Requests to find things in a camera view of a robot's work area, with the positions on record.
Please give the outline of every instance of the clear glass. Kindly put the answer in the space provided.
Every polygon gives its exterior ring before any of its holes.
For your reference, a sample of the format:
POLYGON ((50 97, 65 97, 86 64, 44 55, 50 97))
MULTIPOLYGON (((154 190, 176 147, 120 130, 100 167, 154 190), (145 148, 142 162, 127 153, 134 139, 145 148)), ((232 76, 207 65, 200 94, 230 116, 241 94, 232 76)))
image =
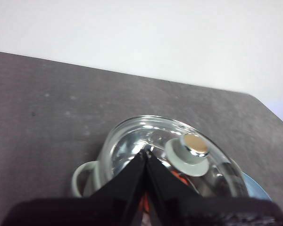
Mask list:
POLYGON ((248 196, 241 170, 212 141, 185 123, 152 115, 128 119, 111 130, 98 158, 101 184, 117 175, 147 145, 170 171, 184 178, 202 196, 248 196), (175 169, 164 151, 168 140, 186 133, 201 136, 208 147, 209 170, 201 177, 175 169))

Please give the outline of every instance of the glass lid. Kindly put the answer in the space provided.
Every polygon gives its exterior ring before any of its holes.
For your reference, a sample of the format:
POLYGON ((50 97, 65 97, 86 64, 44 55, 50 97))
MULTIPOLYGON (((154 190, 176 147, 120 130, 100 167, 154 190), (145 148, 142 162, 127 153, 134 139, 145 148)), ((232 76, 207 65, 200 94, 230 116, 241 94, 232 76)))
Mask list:
POLYGON ((107 183, 143 148, 204 197, 248 196, 239 167, 212 141, 180 121, 143 115, 109 133, 99 155, 99 178, 107 183))

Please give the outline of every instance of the dark gray table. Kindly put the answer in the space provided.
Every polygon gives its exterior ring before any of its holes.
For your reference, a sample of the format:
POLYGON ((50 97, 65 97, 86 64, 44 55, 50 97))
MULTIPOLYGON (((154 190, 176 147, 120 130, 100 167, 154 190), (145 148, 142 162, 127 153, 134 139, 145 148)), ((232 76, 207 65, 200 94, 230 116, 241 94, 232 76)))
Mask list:
POLYGON ((76 167, 141 114, 206 134, 283 209, 283 122, 256 98, 0 53, 0 222, 17 202, 68 196, 76 167))

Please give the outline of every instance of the white wall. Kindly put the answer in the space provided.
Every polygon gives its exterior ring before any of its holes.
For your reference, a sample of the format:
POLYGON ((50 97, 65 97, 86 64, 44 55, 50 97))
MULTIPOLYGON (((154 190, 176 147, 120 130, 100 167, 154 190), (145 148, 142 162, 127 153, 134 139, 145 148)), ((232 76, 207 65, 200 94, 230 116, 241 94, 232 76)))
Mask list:
POLYGON ((283 0, 0 0, 0 51, 250 93, 283 120, 283 0))

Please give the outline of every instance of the blue object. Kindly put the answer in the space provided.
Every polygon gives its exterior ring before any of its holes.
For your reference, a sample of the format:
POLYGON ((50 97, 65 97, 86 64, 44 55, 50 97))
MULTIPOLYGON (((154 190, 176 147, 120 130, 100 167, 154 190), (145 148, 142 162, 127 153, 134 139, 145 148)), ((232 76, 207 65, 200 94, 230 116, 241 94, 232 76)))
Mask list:
POLYGON ((243 173, 243 179, 250 197, 272 201, 266 191, 253 178, 243 173))

